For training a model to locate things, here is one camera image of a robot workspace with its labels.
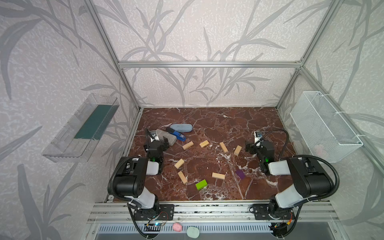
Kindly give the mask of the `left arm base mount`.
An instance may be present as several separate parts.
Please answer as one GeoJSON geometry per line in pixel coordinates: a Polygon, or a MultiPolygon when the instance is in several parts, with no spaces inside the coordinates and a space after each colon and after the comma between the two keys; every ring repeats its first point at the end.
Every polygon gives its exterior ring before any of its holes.
{"type": "Polygon", "coordinates": [[[160,204],[155,205],[151,209],[140,209],[134,211],[134,219],[136,221],[148,221],[155,219],[156,221],[171,221],[175,213],[175,205],[160,204]]]}

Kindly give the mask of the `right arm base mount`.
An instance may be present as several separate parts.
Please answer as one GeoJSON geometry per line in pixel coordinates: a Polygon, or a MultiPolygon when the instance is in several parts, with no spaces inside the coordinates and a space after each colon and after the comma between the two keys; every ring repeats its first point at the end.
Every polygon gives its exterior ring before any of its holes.
{"type": "Polygon", "coordinates": [[[296,216],[292,208],[282,209],[278,205],[269,204],[253,204],[248,211],[254,215],[255,220],[295,220],[296,216]]]}

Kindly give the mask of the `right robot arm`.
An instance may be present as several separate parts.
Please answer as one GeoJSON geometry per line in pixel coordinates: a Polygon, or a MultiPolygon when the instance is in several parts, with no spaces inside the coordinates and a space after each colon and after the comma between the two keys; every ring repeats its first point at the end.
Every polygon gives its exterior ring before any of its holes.
{"type": "Polygon", "coordinates": [[[337,170],[327,161],[312,155],[295,155],[274,160],[275,148],[269,141],[246,143],[246,152],[257,155],[263,173],[270,176],[289,175],[293,184],[274,195],[270,211],[287,210],[305,203],[326,199],[340,186],[337,170]]]}

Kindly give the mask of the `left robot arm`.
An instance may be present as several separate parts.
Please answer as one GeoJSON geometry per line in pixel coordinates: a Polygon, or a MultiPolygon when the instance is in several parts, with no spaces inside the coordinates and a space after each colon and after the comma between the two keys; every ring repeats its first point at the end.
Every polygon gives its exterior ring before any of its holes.
{"type": "Polygon", "coordinates": [[[114,170],[108,193],[114,198],[128,202],[128,208],[136,211],[160,210],[158,197],[146,187],[146,177],[160,175],[163,171],[164,151],[169,148],[168,141],[153,140],[144,145],[146,157],[122,157],[114,170]]]}

